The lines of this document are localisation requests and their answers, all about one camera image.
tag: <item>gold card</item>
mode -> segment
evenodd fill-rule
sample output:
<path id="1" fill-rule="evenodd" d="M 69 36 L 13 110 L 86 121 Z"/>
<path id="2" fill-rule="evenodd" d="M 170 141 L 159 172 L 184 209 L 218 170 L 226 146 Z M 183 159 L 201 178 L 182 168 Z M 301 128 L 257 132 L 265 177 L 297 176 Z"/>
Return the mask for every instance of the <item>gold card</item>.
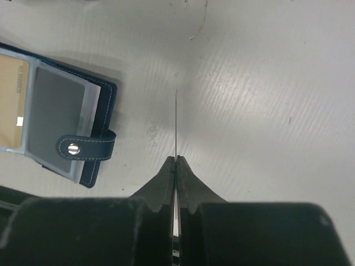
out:
<path id="1" fill-rule="evenodd" d="M 29 74 L 27 61 L 0 54 L 0 146 L 21 147 Z"/>

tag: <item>blue leather wallet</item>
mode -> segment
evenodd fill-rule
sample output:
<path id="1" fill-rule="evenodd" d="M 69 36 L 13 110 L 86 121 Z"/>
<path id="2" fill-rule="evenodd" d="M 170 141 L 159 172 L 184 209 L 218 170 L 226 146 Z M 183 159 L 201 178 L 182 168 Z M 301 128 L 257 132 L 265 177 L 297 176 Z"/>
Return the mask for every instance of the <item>blue leather wallet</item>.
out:
<path id="1" fill-rule="evenodd" d="M 51 147 L 51 149 L 53 148 L 57 151 L 57 155 L 65 160 L 83 161 L 84 164 L 79 183 L 87 188 L 92 188 L 95 185 L 101 161 L 110 159 L 114 148 L 116 134 L 109 130 L 109 124 L 116 100 L 117 85 L 95 75 L 84 73 L 74 66 L 68 66 L 56 60 L 4 43 L 0 43 L 0 48 L 37 58 L 46 65 L 62 70 L 70 75 L 78 76 L 100 87 L 91 135 L 63 134 L 57 138 L 57 141 L 53 142 L 55 147 Z"/>

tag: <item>wallet strap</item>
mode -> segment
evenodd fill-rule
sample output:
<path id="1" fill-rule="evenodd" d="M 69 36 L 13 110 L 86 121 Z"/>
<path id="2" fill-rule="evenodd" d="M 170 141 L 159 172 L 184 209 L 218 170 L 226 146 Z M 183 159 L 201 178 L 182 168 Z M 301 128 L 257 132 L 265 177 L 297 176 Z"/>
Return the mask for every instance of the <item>wallet strap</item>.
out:
<path id="1" fill-rule="evenodd" d="M 108 130 L 102 137 L 64 135 L 57 141 L 57 152 L 68 160 L 104 161 L 111 158 L 116 134 Z"/>

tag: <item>card holder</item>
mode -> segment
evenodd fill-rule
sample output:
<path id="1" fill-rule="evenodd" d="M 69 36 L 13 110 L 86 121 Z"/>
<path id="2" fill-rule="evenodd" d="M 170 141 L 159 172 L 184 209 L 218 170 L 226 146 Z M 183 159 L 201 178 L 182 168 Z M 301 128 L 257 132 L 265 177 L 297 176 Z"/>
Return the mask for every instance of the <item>card holder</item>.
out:
<path id="1" fill-rule="evenodd" d="M 55 90 L 55 88 L 53 88 L 55 95 L 50 93 L 38 93 L 39 99 L 36 98 L 36 91 L 32 91 L 32 94 L 29 94 L 26 99 L 26 108 L 28 108 L 28 105 L 32 105 L 32 107 L 29 108 L 29 118 L 24 117 L 24 121 L 25 119 L 28 119 L 26 125 L 29 128 L 28 134 L 23 136 L 26 142 L 24 154 L 41 163 L 44 168 L 67 178 L 70 178 L 67 176 L 67 172 L 61 172 L 60 170 L 67 170 L 70 167 L 70 169 L 72 169 L 73 165 L 75 165 L 74 168 L 79 173 L 78 178 L 70 179 L 74 182 L 79 182 L 87 188 L 93 187 L 98 176 L 101 161 L 110 159 L 114 148 L 116 134 L 109 130 L 109 124 L 115 104 L 117 85 L 95 75 L 77 70 L 73 66 L 68 66 L 67 64 L 56 60 L 21 50 L 10 45 L 0 43 L 0 49 L 31 57 L 39 62 L 38 65 L 48 68 L 50 71 L 53 71 L 53 73 L 59 71 L 60 73 L 58 73 L 61 76 L 68 75 L 66 76 L 68 80 L 75 80 L 75 78 L 82 80 L 81 83 L 79 82 L 82 87 L 78 86 L 78 89 L 75 89 L 75 91 L 82 90 L 82 93 L 71 95 L 70 90 L 62 88 L 61 91 L 67 93 L 66 96 L 62 95 L 61 103 L 63 104 L 60 104 L 59 106 L 54 105 L 53 108 L 50 103 L 46 105 L 46 102 L 49 102 L 51 97 L 54 97 L 55 99 L 60 97 L 58 90 Z M 39 71 L 37 71 L 36 82 L 40 84 Z M 95 94 L 88 94 L 87 97 L 84 96 L 86 90 L 89 90 L 90 88 L 91 91 L 98 91 L 99 88 L 99 94 L 97 95 L 98 99 L 95 98 Z M 84 122 L 82 121 L 83 116 L 78 115 L 78 112 L 80 113 L 80 111 L 78 111 L 79 108 L 75 107 L 75 102 L 72 99 L 75 97 L 78 99 L 83 97 L 88 101 L 87 110 L 92 108 L 91 103 L 97 101 L 96 109 L 91 114 L 91 119 L 86 119 Z M 35 100 L 37 104 L 31 102 L 30 99 Z M 40 158 L 34 155 L 35 152 L 33 151 L 38 152 L 38 154 L 41 155 Z"/>

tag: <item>black object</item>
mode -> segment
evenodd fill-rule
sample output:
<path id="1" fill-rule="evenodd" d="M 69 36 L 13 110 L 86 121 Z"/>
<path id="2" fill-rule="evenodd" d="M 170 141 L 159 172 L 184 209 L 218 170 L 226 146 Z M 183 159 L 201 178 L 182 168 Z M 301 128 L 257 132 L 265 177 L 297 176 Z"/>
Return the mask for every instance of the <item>black object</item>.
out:
<path id="1" fill-rule="evenodd" d="M 87 71 L 83 71 L 74 66 L 67 65 L 51 58 L 34 54 L 4 43 L 0 43 L 0 48 L 37 58 L 42 62 L 46 63 L 47 65 L 70 73 L 72 75 L 79 76 L 101 87 L 90 139 L 87 139 L 86 137 L 82 136 L 64 136 L 58 140 L 57 146 L 53 147 L 53 149 L 57 149 L 58 154 L 63 158 L 66 158 L 68 160 L 85 161 L 83 172 L 80 178 L 80 184 L 85 187 L 92 188 L 96 183 L 100 168 L 100 162 L 102 160 L 107 160 L 111 158 L 113 150 L 113 143 L 116 135 L 108 128 L 116 100 L 117 85 L 108 80 L 99 78 L 98 74 L 96 73 L 88 74 Z M 68 146 L 72 142 L 61 142 L 65 140 L 65 138 L 76 139 L 80 141 L 80 144 L 83 145 L 83 152 L 80 152 L 78 156 L 69 156 L 67 150 Z"/>
<path id="2" fill-rule="evenodd" d="M 180 227 L 174 250 L 182 266 L 350 265 L 320 207 L 227 203 L 180 156 L 176 163 L 168 157 L 129 198 L 45 199 L 0 189 L 0 200 L 15 206 L 0 212 L 9 219 L 0 264 L 177 264 L 175 190 Z"/>

